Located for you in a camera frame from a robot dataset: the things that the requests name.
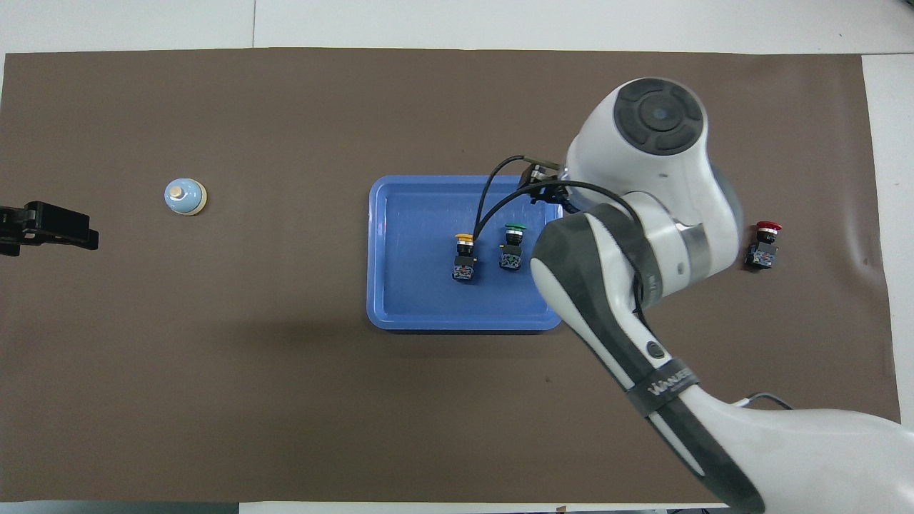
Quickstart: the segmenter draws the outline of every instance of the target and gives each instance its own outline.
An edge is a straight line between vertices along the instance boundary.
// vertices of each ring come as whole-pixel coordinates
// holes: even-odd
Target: brown tablecloth
[[[665,299],[655,332],[721,399],[897,420],[859,57],[9,55],[0,201],[85,212],[101,247],[0,261],[0,499],[712,501],[567,327],[365,312],[376,179],[561,160],[645,75],[696,91],[747,223],[785,226],[776,269]],[[165,207],[175,177],[201,215]]]

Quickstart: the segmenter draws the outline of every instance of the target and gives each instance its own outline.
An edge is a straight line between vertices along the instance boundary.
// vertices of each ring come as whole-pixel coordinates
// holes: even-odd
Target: circular button pad
[[[691,93],[669,80],[639,79],[619,90],[613,108],[616,126],[630,144],[653,155],[684,152],[704,125]]]

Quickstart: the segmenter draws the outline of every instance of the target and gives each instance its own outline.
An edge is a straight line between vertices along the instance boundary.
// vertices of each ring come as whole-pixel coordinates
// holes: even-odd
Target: small round black button
[[[666,94],[652,94],[641,102],[638,108],[641,121],[655,131],[666,132],[675,129],[683,121],[683,107]]]
[[[651,341],[647,343],[647,353],[655,359],[660,359],[666,356],[663,348],[660,348],[660,345],[656,341]]]

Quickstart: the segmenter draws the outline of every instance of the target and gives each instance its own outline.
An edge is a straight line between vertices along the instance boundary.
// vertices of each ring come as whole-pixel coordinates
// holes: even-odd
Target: blue round object
[[[206,188],[193,178],[176,178],[165,187],[165,204],[178,214],[193,216],[206,203]]]

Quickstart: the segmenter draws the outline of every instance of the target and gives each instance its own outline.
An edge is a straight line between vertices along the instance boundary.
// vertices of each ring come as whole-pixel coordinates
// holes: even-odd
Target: round center button
[[[683,121],[682,105],[666,94],[652,94],[638,107],[641,121],[655,131],[675,129]]]

